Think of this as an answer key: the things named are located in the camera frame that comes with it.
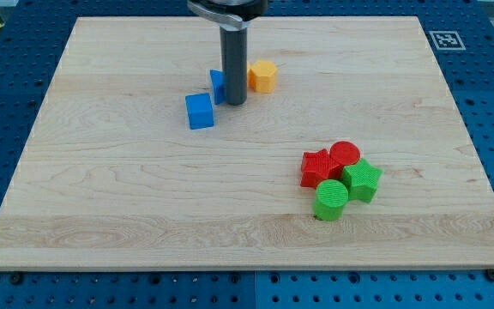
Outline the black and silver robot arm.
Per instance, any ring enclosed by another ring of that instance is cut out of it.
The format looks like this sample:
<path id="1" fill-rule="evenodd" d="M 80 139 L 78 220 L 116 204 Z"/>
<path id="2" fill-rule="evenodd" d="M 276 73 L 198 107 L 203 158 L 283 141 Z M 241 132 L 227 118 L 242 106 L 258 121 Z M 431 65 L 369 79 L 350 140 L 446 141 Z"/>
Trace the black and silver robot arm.
<path id="1" fill-rule="evenodd" d="M 188 0 L 187 7 L 226 31 L 240 31 L 268 10 L 268 0 Z"/>

